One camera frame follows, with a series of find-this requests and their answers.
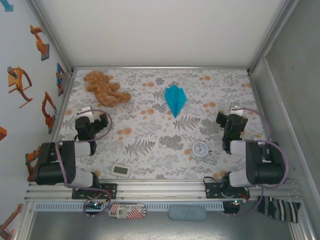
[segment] white wall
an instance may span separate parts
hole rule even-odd
[[[285,0],[37,0],[74,66],[249,67]]]
[[[13,12],[5,12],[0,6],[0,126],[7,130],[7,136],[0,141],[0,224],[17,208],[25,197],[28,171],[25,154],[32,153],[43,142],[50,140],[45,117],[42,114],[42,101],[47,91],[58,111],[63,95],[58,97],[56,66],[59,62],[52,46],[50,57],[41,61],[36,47],[36,38],[30,33],[30,25],[38,27],[26,1],[10,0]],[[44,34],[39,34],[48,43]],[[27,105],[19,109],[25,100],[8,87],[7,67],[21,67],[29,75],[32,87],[25,90],[29,98]],[[54,114],[47,103],[47,112]]]

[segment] cable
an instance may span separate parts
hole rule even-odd
[[[261,186],[261,196],[260,196],[259,201],[256,203],[256,205],[254,205],[254,207],[251,208],[251,209],[249,209],[248,211],[245,211],[245,212],[242,212],[242,213],[237,213],[237,214],[234,214],[233,216],[234,216],[234,217],[239,217],[239,216],[243,216],[243,215],[246,215],[246,214],[251,213],[253,210],[255,210],[255,209],[259,206],[259,204],[260,204],[261,201],[262,201],[262,197],[263,197],[263,196],[264,196],[264,187]]]
[[[91,109],[91,110],[82,111],[82,112],[80,112],[80,113],[77,112],[77,115],[79,115],[79,114],[84,114],[84,113],[87,113],[87,112],[103,112],[104,114],[106,114],[106,115],[110,118],[110,127],[109,127],[108,130],[107,130],[104,134],[102,134],[101,136],[96,137],[95,139],[91,139],[91,140],[78,141],[78,143],[83,143],[83,142],[89,143],[89,142],[93,142],[93,141],[100,140],[100,139],[104,138],[104,137],[111,131],[111,128],[112,128],[112,124],[113,124],[112,118],[111,118],[111,116],[110,116],[107,112],[105,112],[105,111],[103,111],[103,110],[100,110],[100,109]],[[63,185],[66,187],[66,186],[68,185],[68,179],[67,179],[67,174],[66,174],[65,166],[64,166],[64,163],[63,163],[63,161],[62,161],[62,159],[61,159],[61,155],[60,155],[60,151],[59,151],[59,144],[60,144],[60,143],[63,143],[63,142],[64,142],[63,140],[60,140],[60,141],[57,141],[57,142],[55,143],[55,152],[56,152],[56,156],[57,156],[57,158],[58,158],[59,165],[60,165],[61,172],[62,172],[62,176],[63,176],[63,183],[64,183]]]
[[[251,108],[248,108],[248,107],[240,107],[240,108],[233,108],[231,109],[232,111],[236,111],[236,110],[248,110],[248,111],[251,111],[251,112],[254,112],[255,114],[258,114],[260,118],[262,118],[264,120],[264,122],[266,123],[266,125],[268,126],[268,137],[266,138],[267,140],[271,140],[271,137],[272,137],[272,128],[271,128],[271,125],[270,125],[270,122],[266,119],[265,116],[263,116],[262,113],[256,111],[256,110],[253,110]]]
[[[260,196],[260,199],[259,201],[256,203],[256,205],[254,205],[253,208],[251,208],[250,210],[246,211],[246,212],[243,212],[243,213],[239,213],[239,214],[235,214],[234,216],[235,217],[238,217],[238,216],[243,216],[243,215],[246,215],[246,214],[249,214],[251,213],[254,209],[256,209],[258,207],[258,205],[261,203],[262,201],[262,198],[264,196],[264,189],[277,189],[279,188],[280,186],[282,186],[284,184],[284,182],[286,181],[287,177],[288,177],[288,174],[289,174],[289,161],[288,161],[288,157],[285,153],[285,151],[282,150],[281,147],[279,147],[277,144],[273,143],[272,141],[268,141],[268,140],[253,140],[253,139],[244,139],[244,141],[246,142],[262,142],[262,143],[266,143],[266,144],[270,144],[272,146],[274,146],[276,149],[278,149],[280,151],[280,153],[282,154],[282,158],[283,158],[283,161],[284,161],[284,166],[285,166],[285,170],[284,170],[284,174],[283,174],[283,178],[281,179],[281,181],[275,185],[275,186],[264,186],[262,184],[259,184],[258,186],[261,187],[261,196]]]
[[[212,180],[214,180],[216,183],[219,183],[219,182],[218,182],[217,180],[215,180],[213,177],[211,177],[211,176],[205,176],[205,177],[203,178],[203,184],[204,184],[204,185],[206,185],[205,179],[212,179]]]
[[[249,198],[250,198],[250,196],[245,195],[245,194],[243,194],[243,193],[241,193],[241,192],[239,192],[238,194],[241,195],[242,197],[244,197],[245,199],[249,199]]]
[[[104,138],[104,137],[111,131],[111,128],[112,128],[112,124],[113,124],[112,118],[111,118],[111,116],[110,116],[107,112],[105,112],[105,111],[103,111],[103,110],[100,110],[100,109],[91,109],[91,110],[86,110],[86,111],[78,112],[77,115],[79,115],[79,114],[84,114],[84,113],[87,113],[87,112],[102,112],[102,113],[104,113],[104,114],[107,115],[107,116],[109,117],[109,119],[110,119],[110,127],[109,127],[108,130],[107,130],[104,134],[102,134],[101,136],[96,137],[95,139],[91,139],[91,140],[78,141],[78,143],[83,143],[83,142],[87,142],[87,143],[88,143],[88,142],[93,142],[93,141],[100,140],[100,139]],[[89,191],[99,191],[99,192],[102,192],[102,193],[107,194],[107,196],[108,196],[108,205],[107,205],[102,211],[100,211],[99,213],[97,213],[97,214],[95,214],[95,215],[98,216],[98,215],[102,214],[102,213],[103,213],[107,208],[109,208],[109,206],[110,206],[111,198],[112,198],[111,195],[110,195],[110,193],[109,193],[108,191],[104,190],[104,189],[101,189],[101,188],[78,187],[78,186],[68,185],[68,179],[67,179],[67,174],[66,174],[65,166],[64,166],[64,163],[63,163],[63,161],[62,161],[62,158],[61,158],[61,155],[60,155],[60,151],[59,151],[59,144],[62,143],[62,142],[63,142],[63,141],[60,140],[60,141],[57,141],[57,142],[55,143],[55,152],[56,152],[56,156],[57,156],[57,159],[58,159],[58,162],[59,162],[59,165],[60,165],[60,168],[61,168],[62,176],[63,176],[63,185],[64,185],[65,187],[67,187],[67,188],[76,188],[76,189],[89,190]],[[87,213],[86,213],[86,206],[87,206],[87,205],[88,205],[88,204],[85,204],[85,205],[83,206],[83,212],[84,212],[85,214],[87,214]]]

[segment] brown teddy bear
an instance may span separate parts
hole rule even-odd
[[[85,90],[92,92],[99,102],[98,106],[113,108],[117,103],[128,103],[131,95],[128,92],[117,92],[120,84],[109,82],[108,76],[102,71],[91,71],[84,76],[84,81],[88,83]]]

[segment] wall decal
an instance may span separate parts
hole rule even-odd
[[[38,158],[40,153],[40,148],[41,146],[39,146],[32,153],[25,154],[25,165],[29,173],[29,176],[27,178],[28,182],[34,182],[36,180],[36,176],[35,176],[36,167],[35,166],[33,167],[31,163]]]
[[[1,238],[4,240],[11,240],[12,235],[15,234],[16,229],[8,231],[8,225],[15,219],[15,217],[21,212],[23,205],[22,203],[18,205],[17,209],[8,217],[3,224],[0,225]]]
[[[25,70],[21,69],[19,66],[12,68],[11,66],[9,66],[7,68],[7,72],[9,74],[8,76],[8,86],[11,87],[12,85],[14,85],[14,88],[11,89],[9,91],[9,93],[12,93],[13,91],[17,90],[22,97],[24,98],[24,100],[26,100],[26,102],[24,104],[22,104],[19,108],[22,108],[24,105],[26,105],[27,103],[32,101],[32,98],[28,98],[25,94],[25,90],[30,88],[32,86],[32,82],[30,80],[30,77],[28,76],[28,74],[26,73]],[[29,86],[25,87],[23,86],[22,83],[22,77],[23,75],[26,77]]]
[[[7,130],[0,126],[0,141],[7,136]]]
[[[52,101],[49,93],[47,93],[46,91],[44,92],[45,96],[42,102],[42,113],[45,117],[45,124],[48,126],[48,132],[49,134],[52,132],[52,128],[54,126],[55,120],[56,120],[56,114],[57,114],[57,108],[56,105],[54,104],[54,102]],[[50,116],[47,112],[46,112],[46,103],[47,101],[49,101],[50,105],[53,107],[54,109],[54,115]]]
[[[4,6],[4,11],[5,12],[13,12],[14,11],[14,6],[8,2],[8,0],[0,0],[2,5]]]
[[[55,76],[56,76],[56,85],[58,87],[58,96],[64,93],[64,86],[66,85],[65,83],[66,80],[63,81],[63,76],[62,76],[62,74],[64,73],[65,71],[63,70],[61,65],[57,62]]]
[[[33,27],[30,25],[30,32],[35,36],[36,38],[36,48],[41,53],[41,60],[44,61],[49,58],[49,43],[44,44],[44,42],[39,37],[38,33],[42,33],[42,30],[40,27]]]

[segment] round clock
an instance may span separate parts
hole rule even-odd
[[[193,144],[191,149],[191,156],[194,159],[203,160],[208,156],[208,154],[209,148],[204,142],[198,141],[195,144]]]

